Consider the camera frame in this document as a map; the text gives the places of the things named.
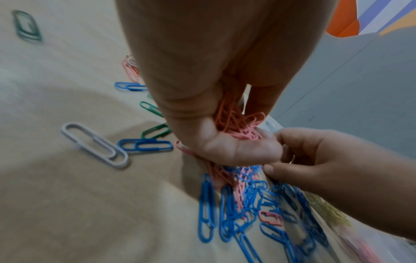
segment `beige table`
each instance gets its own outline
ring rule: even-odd
[[[16,36],[14,9],[35,17],[42,44]],[[177,149],[132,156],[117,171],[59,133],[76,121],[117,142],[163,123],[139,107],[146,93],[114,89],[127,81],[127,54],[111,0],[0,0],[1,263],[246,262],[217,231],[199,241],[204,170],[194,158]],[[248,237],[265,263],[286,262],[257,227]]]

